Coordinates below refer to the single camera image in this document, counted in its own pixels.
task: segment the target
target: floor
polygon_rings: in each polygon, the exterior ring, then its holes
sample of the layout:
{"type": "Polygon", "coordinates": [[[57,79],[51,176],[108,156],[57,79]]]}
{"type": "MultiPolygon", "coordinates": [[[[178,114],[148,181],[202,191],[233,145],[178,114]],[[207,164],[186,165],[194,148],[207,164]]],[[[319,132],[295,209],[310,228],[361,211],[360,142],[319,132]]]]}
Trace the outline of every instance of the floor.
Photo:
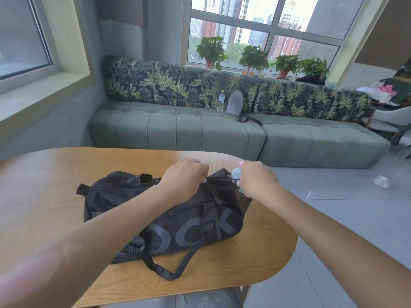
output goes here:
{"type": "MultiPolygon", "coordinates": [[[[404,160],[400,145],[369,170],[273,168],[280,183],[309,205],[352,229],[411,268],[411,159],[404,160]],[[393,183],[382,189],[373,184],[381,174],[393,183]]],[[[182,296],[135,301],[107,308],[182,308],[182,296]]],[[[289,263],[275,276],[253,285],[245,308],[356,307],[308,245],[299,238],[289,263]]]]}

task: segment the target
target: potted plant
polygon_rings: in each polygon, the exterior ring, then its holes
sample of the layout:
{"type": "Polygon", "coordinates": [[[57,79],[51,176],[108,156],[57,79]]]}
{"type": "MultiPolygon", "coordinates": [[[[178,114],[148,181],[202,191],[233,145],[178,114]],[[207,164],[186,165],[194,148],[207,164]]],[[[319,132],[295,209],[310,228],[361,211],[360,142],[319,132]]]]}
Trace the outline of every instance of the potted plant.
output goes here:
{"type": "Polygon", "coordinates": [[[327,61],[325,59],[321,60],[317,56],[301,60],[299,70],[304,72],[306,76],[316,75],[318,77],[326,77],[330,72],[327,61]]]}
{"type": "Polygon", "coordinates": [[[240,58],[240,65],[247,67],[250,70],[254,67],[255,70],[264,70],[270,65],[268,63],[269,51],[263,51],[261,46],[248,45],[244,48],[243,55],[240,58]]]}
{"type": "Polygon", "coordinates": [[[284,79],[288,72],[297,73],[299,70],[298,55],[281,55],[275,58],[270,66],[275,65],[275,71],[278,71],[278,78],[284,79]]]}
{"type": "Polygon", "coordinates": [[[205,67],[213,69],[214,66],[221,70],[221,62],[227,60],[226,51],[223,49],[223,38],[221,36],[203,37],[197,45],[198,59],[205,59],[205,67]]]}

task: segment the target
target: sofa cushion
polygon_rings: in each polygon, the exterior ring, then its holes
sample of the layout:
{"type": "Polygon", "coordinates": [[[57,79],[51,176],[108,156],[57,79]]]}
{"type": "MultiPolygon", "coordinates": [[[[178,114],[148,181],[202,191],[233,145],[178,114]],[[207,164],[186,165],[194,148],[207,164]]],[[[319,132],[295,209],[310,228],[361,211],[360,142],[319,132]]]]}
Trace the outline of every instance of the sofa cushion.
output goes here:
{"type": "Polygon", "coordinates": [[[359,91],[264,78],[254,113],[358,122],[370,101],[359,91]]]}
{"type": "Polygon", "coordinates": [[[265,165],[367,168],[390,149],[387,140],[356,123],[251,115],[267,135],[258,158],[265,165]]]}
{"type": "Polygon", "coordinates": [[[108,101],[90,121],[97,147],[213,151],[256,160],[265,133],[212,109],[108,101]]]}
{"type": "Polygon", "coordinates": [[[250,113],[261,80],[239,73],[106,56],[103,62],[107,94],[117,101],[216,109],[224,89],[226,99],[243,93],[243,111],[250,113]]]}

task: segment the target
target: terracotta pot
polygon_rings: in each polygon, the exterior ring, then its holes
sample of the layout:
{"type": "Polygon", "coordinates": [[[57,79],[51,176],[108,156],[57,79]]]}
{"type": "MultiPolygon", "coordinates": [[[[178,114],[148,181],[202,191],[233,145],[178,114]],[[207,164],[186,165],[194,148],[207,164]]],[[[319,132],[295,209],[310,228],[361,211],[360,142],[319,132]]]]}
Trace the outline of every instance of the terracotta pot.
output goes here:
{"type": "Polygon", "coordinates": [[[278,72],[278,78],[279,78],[279,79],[285,79],[285,78],[287,77],[287,75],[288,75],[288,72],[289,72],[289,71],[285,71],[284,69],[281,69],[281,70],[278,72]]]}
{"type": "Polygon", "coordinates": [[[205,63],[207,69],[214,69],[214,63],[212,61],[206,61],[205,63]]]}

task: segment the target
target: white chair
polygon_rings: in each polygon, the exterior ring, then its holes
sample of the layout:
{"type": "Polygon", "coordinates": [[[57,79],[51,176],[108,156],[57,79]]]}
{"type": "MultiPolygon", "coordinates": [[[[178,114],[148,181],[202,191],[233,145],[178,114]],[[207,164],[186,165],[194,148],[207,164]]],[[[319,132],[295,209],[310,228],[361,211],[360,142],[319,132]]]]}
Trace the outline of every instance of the white chair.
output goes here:
{"type": "MultiPolygon", "coordinates": [[[[371,118],[362,118],[361,121],[365,123],[367,127],[375,130],[403,134],[408,129],[411,129],[411,107],[391,111],[375,110],[371,118]]],[[[399,137],[393,136],[391,143],[397,143],[402,134],[399,137]]]]}

